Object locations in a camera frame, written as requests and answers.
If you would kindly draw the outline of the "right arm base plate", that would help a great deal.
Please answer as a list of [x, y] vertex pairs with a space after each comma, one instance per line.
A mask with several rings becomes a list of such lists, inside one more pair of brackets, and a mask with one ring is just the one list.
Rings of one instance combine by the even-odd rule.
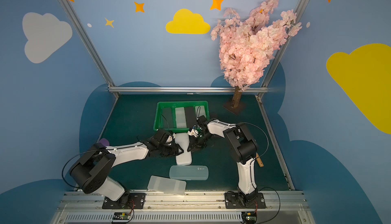
[[227, 209], [265, 209], [266, 202], [263, 193], [253, 192], [244, 195], [241, 192], [228, 191], [224, 194]]

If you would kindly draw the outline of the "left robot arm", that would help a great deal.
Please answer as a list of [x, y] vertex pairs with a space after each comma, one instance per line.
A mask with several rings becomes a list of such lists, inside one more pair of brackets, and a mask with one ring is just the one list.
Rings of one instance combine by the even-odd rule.
[[149, 139], [130, 145], [107, 146], [101, 140], [82, 153], [69, 169], [69, 175], [85, 194], [98, 193], [124, 206], [128, 201], [127, 193], [119, 182], [109, 177], [112, 168], [148, 157], [179, 156], [187, 152], [188, 147], [176, 142], [178, 138], [174, 132], [159, 129]]

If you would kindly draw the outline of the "black pencil case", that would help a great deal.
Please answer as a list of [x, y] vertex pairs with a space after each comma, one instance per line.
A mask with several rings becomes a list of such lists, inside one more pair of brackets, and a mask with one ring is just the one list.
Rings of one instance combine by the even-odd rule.
[[187, 128], [196, 127], [198, 123], [197, 123], [195, 108], [193, 106], [185, 107], [184, 111], [185, 111], [186, 127]]

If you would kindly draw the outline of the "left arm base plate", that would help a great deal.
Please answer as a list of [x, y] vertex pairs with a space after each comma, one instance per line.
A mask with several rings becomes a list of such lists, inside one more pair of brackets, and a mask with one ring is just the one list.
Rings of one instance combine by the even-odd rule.
[[143, 209], [146, 194], [126, 191], [118, 200], [105, 197], [102, 209]]

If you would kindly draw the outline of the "white opaque pencil case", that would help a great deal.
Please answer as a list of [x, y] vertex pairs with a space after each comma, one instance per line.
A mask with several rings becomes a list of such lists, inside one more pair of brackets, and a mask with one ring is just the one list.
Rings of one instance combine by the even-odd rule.
[[178, 166], [188, 166], [192, 163], [191, 152], [188, 151], [189, 135], [187, 133], [177, 133], [175, 136], [175, 143], [181, 148], [180, 154], [176, 156], [176, 163]]

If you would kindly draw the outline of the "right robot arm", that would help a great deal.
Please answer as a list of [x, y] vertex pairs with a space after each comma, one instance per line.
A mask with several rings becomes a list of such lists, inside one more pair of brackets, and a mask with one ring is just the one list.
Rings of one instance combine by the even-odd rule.
[[196, 119], [196, 125], [188, 128], [189, 152], [196, 152], [206, 147], [214, 135], [228, 142], [230, 153], [238, 167], [238, 201], [245, 207], [258, 196], [255, 183], [254, 164], [257, 159], [258, 145], [244, 123], [229, 124], [217, 119], [207, 120], [205, 116]]

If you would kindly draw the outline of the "frosted clear pencil case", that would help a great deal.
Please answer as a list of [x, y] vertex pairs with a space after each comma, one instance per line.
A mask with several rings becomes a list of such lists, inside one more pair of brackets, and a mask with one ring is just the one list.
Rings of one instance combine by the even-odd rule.
[[205, 106], [196, 106], [195, 107], [195, 114], [196, 114], [196, 118], [199, 118], [201, 116], [207, 117], [206, 111], [205, 111]]

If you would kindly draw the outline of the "dark translucent grey pencil case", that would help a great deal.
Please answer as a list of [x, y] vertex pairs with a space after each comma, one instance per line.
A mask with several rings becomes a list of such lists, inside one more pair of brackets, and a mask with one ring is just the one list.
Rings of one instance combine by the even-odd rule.
[[165, 107], [161, 111], [162, 127], [167, 129], [174, 128], [173, 113], [170, 107]]

